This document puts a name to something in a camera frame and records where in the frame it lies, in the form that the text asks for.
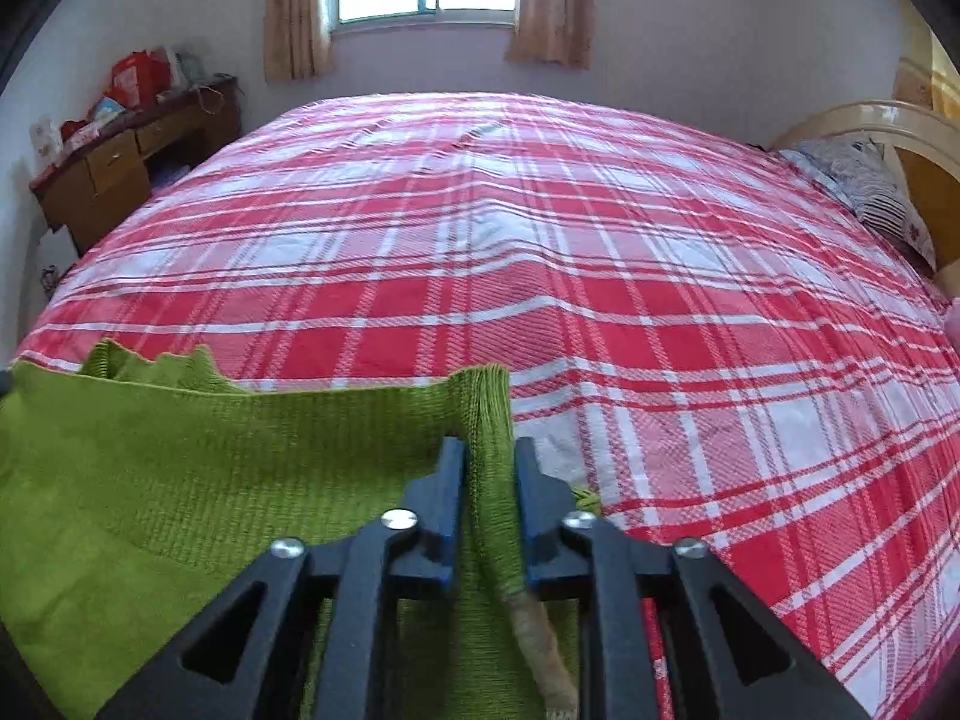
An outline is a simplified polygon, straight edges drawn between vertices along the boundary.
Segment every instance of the desk drawer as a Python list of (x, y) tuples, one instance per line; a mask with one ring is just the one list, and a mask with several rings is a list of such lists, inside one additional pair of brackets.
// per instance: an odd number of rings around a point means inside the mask
[(184, 137), (190, 130), (199, 129), (198, 112), (197, 108), (190, 106), (138, 129), (136, 141), (139, 143), (140, 153), (150, 156)]
[(40, 198), (40, 208), (51, 228), (71, 224), (88, 213), (93, 200), (93, 183), (86, 162), (80, 160), (61, 172)]
[(131, 130), (122, 132), (107, 143), (98, 146), (86, 156), (90, 177), (97, 194), (113, 186), (128, 172), (140, 167), (140, 155), (136, 150), (136, 137)]
[(150, 199), (150, 177), (147, 170), (141, 165), (137, 170), (131, 170), (121, 180), (117, 181), (109, 191), (98, 194), (93, 199), (96, 209), (100, 235), (104, 237), (110, 230), (117, 227), (125, 218)]

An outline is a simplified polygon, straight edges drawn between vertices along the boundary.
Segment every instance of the pillow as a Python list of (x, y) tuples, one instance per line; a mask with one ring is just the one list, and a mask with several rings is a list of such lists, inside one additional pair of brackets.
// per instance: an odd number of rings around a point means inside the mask
[(896, 184), (880, 146), (866, 134), (801, 141), (781, 154), (891, 242), (914, 268), (933, 276), (937, 257), (930, 232)]

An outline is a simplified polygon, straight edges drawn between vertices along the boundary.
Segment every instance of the green cloth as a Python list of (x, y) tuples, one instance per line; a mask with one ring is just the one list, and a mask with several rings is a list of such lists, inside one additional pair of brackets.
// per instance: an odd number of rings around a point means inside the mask
[(404, 606), (404, 714), (544, 717), (503, 603), (522, 588), (503, 367), (249, 394), (203, 347), (148, 362), (101, 341), (80, 374), (18, 362), (0, 401), (0, 619), (68, 720), (273, 538), (332, 541), (394, 507), (445, 435), (469, 447), (460, 586), (449, 607)]

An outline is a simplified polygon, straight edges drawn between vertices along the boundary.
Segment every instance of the yellow headboard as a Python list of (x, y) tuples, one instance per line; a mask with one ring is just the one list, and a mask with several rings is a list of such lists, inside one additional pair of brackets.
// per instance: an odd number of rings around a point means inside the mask
[(864, 132), (884, 149), (884, 160), (917, 207), (937, 250), (937, 281), (960, 289), (960, 127), (911, 103), (865, 100), (832, 108), (793, 127), (771, 148), (810, 138)]

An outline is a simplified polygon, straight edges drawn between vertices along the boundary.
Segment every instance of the plaid pattern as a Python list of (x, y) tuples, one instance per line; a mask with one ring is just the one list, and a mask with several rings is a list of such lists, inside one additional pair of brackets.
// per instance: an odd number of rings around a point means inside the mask
[(545, 98), (386, 95), (225, 148), (85, 257), (21, 354), (207, 343), (258, 389), (502, 362), (548, 472), (637, 536), (705, 536), (899, 718), (960, 635), (943, 311), (779, 157)]

